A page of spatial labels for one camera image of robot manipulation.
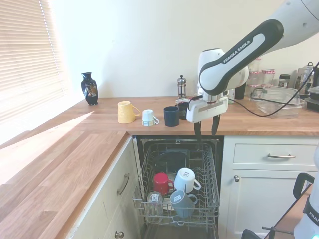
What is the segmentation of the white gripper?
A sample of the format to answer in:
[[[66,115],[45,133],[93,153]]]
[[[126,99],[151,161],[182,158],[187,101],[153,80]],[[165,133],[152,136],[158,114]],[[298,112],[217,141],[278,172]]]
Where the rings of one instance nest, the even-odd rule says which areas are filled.
[[[194,123],[194,133],[198,142],[202,141],[201,121],[213,118],[211,129],[212,136],[216,136],[220,114],[223,114],[228,109],[228,97],[217,97],[217,101],[208,102],[204,100],[203,95],[193,97],[188,104],[186,120]]]

